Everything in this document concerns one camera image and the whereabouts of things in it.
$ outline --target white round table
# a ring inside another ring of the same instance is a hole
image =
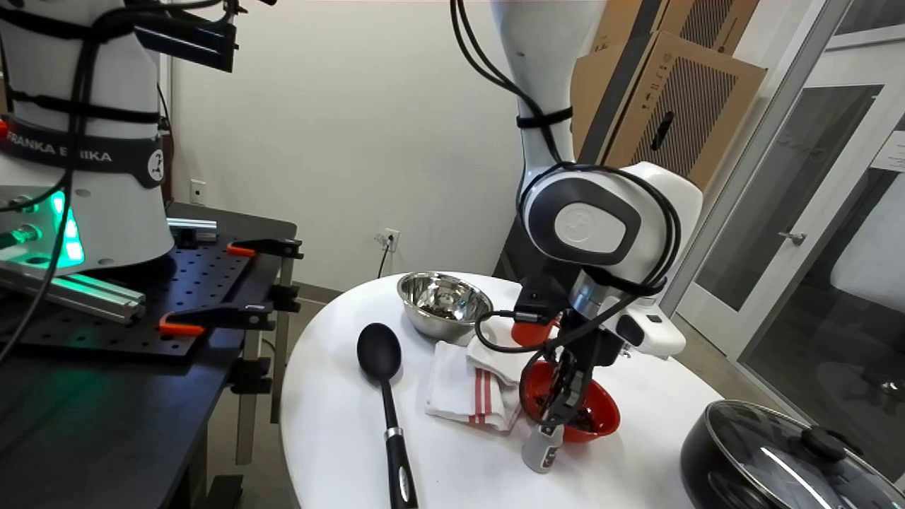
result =
[[[494,307],[512,307],[520,286],[457,275],[482,289]],[[520,463],[529,420],[509,436],[441,420],[420,406],[433,345],[403,320],[396,279],[349,289],[324,306],[298,337],[283,389],[283,444],[303,509],[385,509],[386,453],[379,389],[361,375],[356,340],[385,321],[400,341],[393,395],[407,437],[420,509],[689,509],[677,450],[717,398],[677,361],[649,355],[597,368],[617,398],[621,427],[586,446],[563,446],[549,474]]]

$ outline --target black ladle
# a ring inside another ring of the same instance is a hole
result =
[[[414,509],[414,484],[413,468],[407,463],[403,437],[396,420],[396,405],[390,378],[396,375],[400,364],[400,347],[396,333],[382,324],[369,321],[358,337],[358,364],[379,385],[379,392],[385,395],[385,419],[386,419],[386,471],[390,471],[390,502],[393,509]]]

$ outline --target electrical outlet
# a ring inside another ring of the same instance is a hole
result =
[[[382,228],[379,232],[379,239],[393,248],[397,242],[397,228]]]
[[[192,193],[192,197],[190,197],[192,204],[207,207],[207,181],[192,177],[190,193]]]

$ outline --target pot lid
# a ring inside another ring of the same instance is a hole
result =
[[[905,509],[844,437],[741,402],[707,406],[710,436],[764,494],[791,509]]]

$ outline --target stainless steel bowl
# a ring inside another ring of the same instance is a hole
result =
[[[396,286],[407,320],[427,340],[455,341],[461,333],[474,327],[479,314],[491,311],[482,290],[464,279],[437,270],[414,270]]]

